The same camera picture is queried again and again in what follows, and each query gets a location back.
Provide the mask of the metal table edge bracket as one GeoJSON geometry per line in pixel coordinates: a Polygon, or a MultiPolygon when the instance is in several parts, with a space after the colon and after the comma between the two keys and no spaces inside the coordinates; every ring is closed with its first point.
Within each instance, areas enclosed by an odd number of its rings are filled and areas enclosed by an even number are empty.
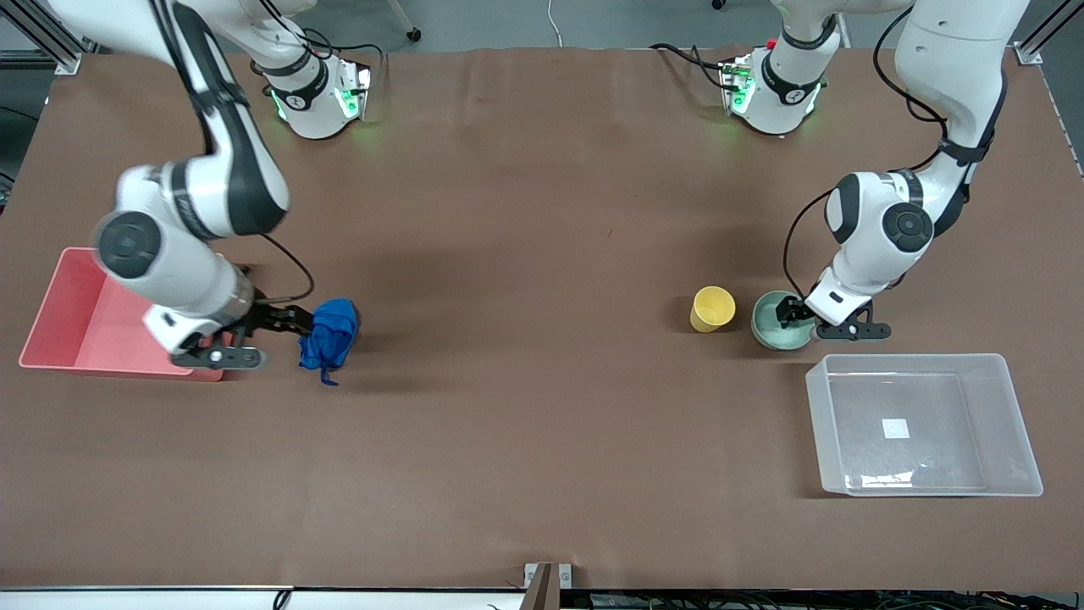
{"type": "Polygon", "coordinates": [[[573,564],[527,563],[519,610],[562,610],[562,592],[572,590],[573,564]]]}

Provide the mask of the aluminium frame profile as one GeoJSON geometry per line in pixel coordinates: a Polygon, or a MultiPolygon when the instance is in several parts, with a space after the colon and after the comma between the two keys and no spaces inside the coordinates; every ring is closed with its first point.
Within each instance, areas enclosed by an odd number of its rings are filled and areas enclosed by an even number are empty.
{"type": "Polygon", "coordinates": [[[1043,47],[1047,46],[1054,36],[1064,30],[1064,27],[1081,13],[1084,13],[1084,0],[1061,0],[1061,3],[1025,36],[1025,39],[1014,41],[1015,61],[1018,65],[1042,64],[1043,47]]]}
{"type": "Polygon", "coordinates": [[[0,67],[46,69],[52,65],[55,75],[76,75],[82,54],[89,52],[86,40],[66,28],[46,0],[0,0],[0,20],[33,43],[33,49],[25,50],[0,43],[0,67]]]}

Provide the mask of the pink plastic bin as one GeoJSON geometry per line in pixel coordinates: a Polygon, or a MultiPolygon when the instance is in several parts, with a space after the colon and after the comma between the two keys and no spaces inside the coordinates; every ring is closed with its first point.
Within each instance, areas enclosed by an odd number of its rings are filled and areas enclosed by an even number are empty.
{"type": "Polygon", "coordinates": [[[65,248],[22,354],[24,369],[85,377],[218,382],[216,369],[175,366],[152,337],[146,298],[122,288],[96,265],[89,247],[65,248]]]}

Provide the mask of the black caster wheel leg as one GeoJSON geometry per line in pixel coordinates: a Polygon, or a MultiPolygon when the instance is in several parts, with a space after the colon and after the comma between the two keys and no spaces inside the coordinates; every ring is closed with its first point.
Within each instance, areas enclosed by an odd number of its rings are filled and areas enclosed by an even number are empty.
{"type": "Polygon", "coordinates": [[[422,33],[416,26],[414,26],[409,15],[406,15],[406,11],[404,11],[404,8],[400,3],[400,0],[385,0],[385,1],[387,2],[388,5],[390,5],[391,11],[395,13],[396,20],[399,20],[401,28],[404,30],[404,35],[406,35],[406,40],[409,40],[410,42],[420,42],[422,38],[422,33]]]}

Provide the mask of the blue cloth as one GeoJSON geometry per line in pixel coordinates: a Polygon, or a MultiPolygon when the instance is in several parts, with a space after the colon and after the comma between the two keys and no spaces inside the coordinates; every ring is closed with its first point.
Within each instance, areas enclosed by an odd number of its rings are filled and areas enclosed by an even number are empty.
{"type": "Polygon", "coordinates": [[[299,337],[298,366],[317,371],[322,385],[338,386],[330,375],[344,366],[361,324],[356,304],[348,298],[322,302],[312,312],[312,328],[299,337]]]}

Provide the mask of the clear plastic box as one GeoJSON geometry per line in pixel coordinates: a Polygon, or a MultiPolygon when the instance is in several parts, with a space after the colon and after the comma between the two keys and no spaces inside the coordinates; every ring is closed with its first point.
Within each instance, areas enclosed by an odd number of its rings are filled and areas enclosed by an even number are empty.
{"type": "Polygon", "coordinates": [[[1006,360],[824,356],[805,387],[821,486],[852,497],[1037,497],[1044,491],[1006,360]],[[883,419],[909,439],[886,440],[883,419]]]}

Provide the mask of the green bowl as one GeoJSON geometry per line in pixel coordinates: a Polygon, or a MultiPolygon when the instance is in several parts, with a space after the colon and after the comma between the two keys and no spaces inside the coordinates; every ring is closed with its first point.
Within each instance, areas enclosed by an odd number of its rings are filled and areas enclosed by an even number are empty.
{"type": "Polygon", "coordinates": [[[773,291],[763,294],[754,302],[750,328],[754,332],[754,339],[769,350],[790,352],[800,350],[812,340],[812,335],[816,328],[816,320],[806,317],[798,320],[797,323],[783,327],[783,323],[776,315],[776,308],[787,298],[797,294],[786,291],[773,291]]]}

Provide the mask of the brown table cover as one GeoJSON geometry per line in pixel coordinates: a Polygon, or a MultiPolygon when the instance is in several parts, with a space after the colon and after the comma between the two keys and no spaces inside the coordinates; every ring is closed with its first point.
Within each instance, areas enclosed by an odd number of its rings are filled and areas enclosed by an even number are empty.
{"type": "Polygon", "coordinates": [[[20,367],[121,171],[202,150],[173,70],[85,59],[0,216],[0,586],[488,587],[554,561],[601,588],[1084,590],[1084,180],[1043,73],[1005,74],[971,202],[875,301],[890,339],[789,354],[748,319],[793,215],[935,144],[867,52],[782,140],[646,51],[395,55],[328,141],[255,99],[306,304],[362,316],[328,387],[276,333],[220,382],[20,367]],[[705,286],[737,304],[711,333],[705,286]],[[826,494],[803,378],[833,351],[998,352],[1043,494],[826,494]]]}

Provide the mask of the yellow cup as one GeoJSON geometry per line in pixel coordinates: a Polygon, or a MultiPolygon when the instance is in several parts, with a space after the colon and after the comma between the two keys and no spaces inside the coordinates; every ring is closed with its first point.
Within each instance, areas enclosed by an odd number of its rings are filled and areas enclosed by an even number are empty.
{"type": "Polygon", "coordinates": [[[694,294],[689,323],[694,330],[711,333],[731,323],[737,312],[732,293],[720,286],[705,286],[694,294]]]}

